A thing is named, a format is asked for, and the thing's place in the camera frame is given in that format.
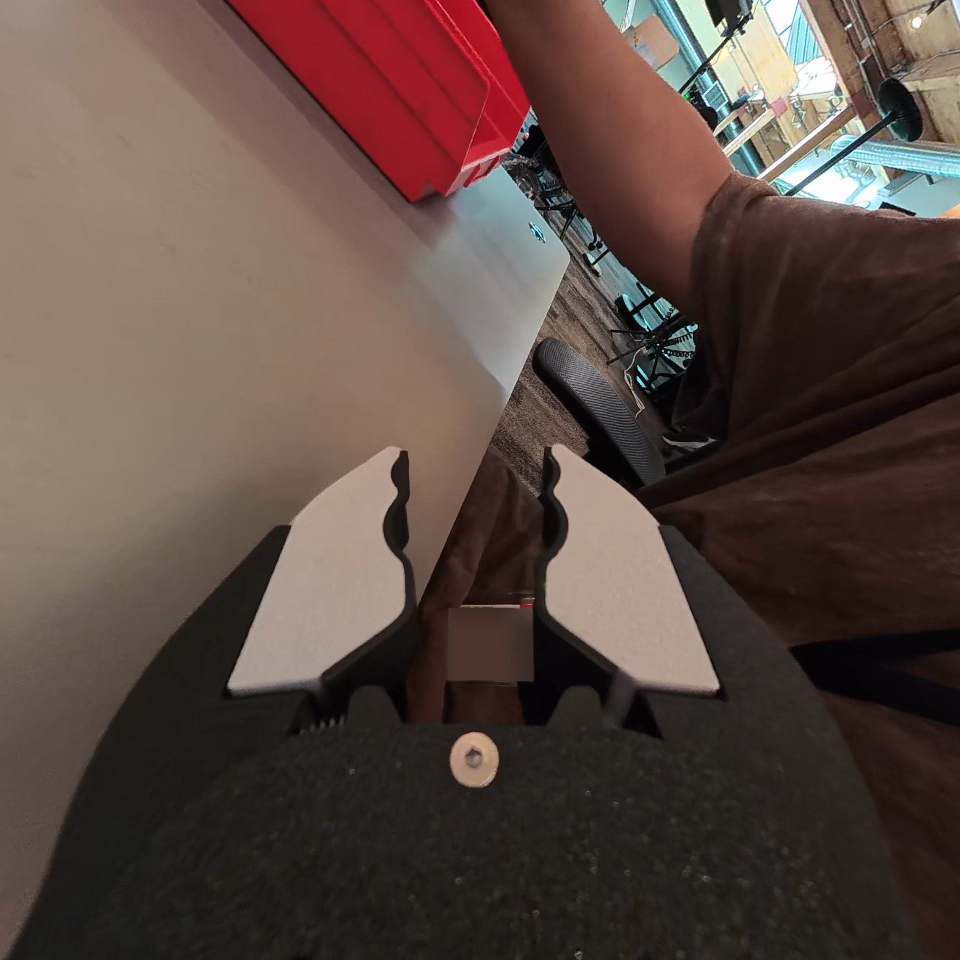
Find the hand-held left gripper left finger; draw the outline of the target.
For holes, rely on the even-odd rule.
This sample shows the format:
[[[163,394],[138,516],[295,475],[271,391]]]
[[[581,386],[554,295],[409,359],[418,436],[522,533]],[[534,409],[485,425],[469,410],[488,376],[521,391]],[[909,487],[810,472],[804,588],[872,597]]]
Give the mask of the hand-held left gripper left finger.
[[[294,517],[226,683],[231,695],[300,691],[343,710],[363,687],[404,688],[418,646],[409,497],[408,453],[388,446]]]

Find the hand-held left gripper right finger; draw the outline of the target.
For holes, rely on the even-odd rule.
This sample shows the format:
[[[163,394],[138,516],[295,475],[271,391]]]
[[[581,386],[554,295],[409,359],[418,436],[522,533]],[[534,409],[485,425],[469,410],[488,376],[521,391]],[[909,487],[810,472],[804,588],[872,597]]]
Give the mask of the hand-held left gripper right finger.
[[[712,657],[660,524],[639,499],[557,444],[544,453],[534,681],[593,690],[604,710],[648,695],[712,702]]]

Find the red plastic bin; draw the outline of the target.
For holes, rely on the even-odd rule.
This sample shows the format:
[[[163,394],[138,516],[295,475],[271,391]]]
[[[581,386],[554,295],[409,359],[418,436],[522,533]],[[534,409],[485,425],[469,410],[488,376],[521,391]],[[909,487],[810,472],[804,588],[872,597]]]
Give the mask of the red plastic bin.
[[[475,1],[228,5],[411,203],[498,168],[530,102]]]

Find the person's right forearm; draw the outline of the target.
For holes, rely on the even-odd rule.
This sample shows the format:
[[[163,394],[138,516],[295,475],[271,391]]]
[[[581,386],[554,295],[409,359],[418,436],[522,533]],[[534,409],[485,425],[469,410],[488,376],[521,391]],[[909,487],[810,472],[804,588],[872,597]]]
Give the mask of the person's right forearm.
[[[707,124],[600,3],[484,5],[582,212],[623,266],[702,325],[694,244],[735,173]]]

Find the black office chair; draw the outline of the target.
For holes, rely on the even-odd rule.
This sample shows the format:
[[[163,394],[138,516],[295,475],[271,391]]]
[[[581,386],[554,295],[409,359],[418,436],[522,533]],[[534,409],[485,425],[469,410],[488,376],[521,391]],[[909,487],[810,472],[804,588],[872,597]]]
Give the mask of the black office chair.
[[[534,350],[532,368],[581,427],[586,462],[631,492],[666,478],[660,452],[604,375],[580,353],[545,338]]]

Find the black tripod stand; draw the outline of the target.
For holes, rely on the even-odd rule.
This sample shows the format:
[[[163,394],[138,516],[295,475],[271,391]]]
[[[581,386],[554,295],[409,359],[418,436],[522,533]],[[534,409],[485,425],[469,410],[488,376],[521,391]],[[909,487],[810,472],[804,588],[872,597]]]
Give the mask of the black tripod stand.
[[[630,386],[651,395],[678,388],[696,351],[698,325],[642,282],[637,293],[619,295],[619,325],[608,330],[614,355],[606,367],[624,367]]]

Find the person's brown clothing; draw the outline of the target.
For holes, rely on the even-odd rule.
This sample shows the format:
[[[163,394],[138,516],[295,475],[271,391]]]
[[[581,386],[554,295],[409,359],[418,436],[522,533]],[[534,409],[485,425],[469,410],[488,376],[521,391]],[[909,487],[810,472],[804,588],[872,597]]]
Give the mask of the person's brown clothing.
[[[730,173],[705,207],[699,325],[676,426],[723,441],[640,498],[788,647],[868,642],[958,690],[958,221],[780,197]],[[419,606],[414,722],[522,723],[520,698],[448,692],[448,610],[531,590],[543,509],[492,447]],[[823,699],[870,789],[930,958],[958,958],[958,726]]]

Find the black round pole weight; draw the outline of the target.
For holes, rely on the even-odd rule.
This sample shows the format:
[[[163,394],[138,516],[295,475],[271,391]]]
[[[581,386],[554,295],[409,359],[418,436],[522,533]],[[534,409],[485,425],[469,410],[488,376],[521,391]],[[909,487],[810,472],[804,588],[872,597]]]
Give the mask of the black round pole weight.
[[[881,125],[897,140],[913,143],[924,131],[924,119],[913,93],[897,78],[885,78],[876,91]]]

